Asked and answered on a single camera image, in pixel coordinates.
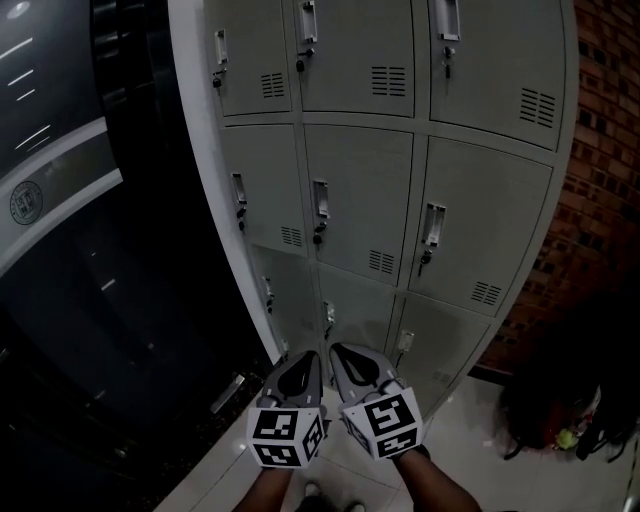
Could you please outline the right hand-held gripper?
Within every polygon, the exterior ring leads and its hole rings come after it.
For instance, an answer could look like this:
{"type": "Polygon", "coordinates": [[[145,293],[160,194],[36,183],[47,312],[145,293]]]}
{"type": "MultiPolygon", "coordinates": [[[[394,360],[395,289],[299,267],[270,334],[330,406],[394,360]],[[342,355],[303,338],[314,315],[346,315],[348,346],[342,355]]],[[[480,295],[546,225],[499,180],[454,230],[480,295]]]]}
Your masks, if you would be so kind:
{"type": "Polygon", "coordinates": [[[383,353],[365,345],[335,343],[329,358],[341,399],[351,401],[340,406],[341,420],[372,459],[394,459],[421,443],[424,424],[413,389],[396,379],[383,353]],[[378,388],[355,401],[365,389],[378,388]]]}

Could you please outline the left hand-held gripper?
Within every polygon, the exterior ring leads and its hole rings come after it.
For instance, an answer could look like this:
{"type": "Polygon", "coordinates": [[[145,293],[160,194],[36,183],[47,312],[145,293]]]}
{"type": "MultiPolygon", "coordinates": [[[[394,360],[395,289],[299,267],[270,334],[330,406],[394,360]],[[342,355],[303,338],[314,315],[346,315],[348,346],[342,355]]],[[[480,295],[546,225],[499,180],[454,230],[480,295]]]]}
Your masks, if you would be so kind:
{"type": "Polygon", "coordinates": [[[274,368],[249,410],[246,438],[262,468],[307,468],[327,437],[321,359],[313,350],[274,368]]]}

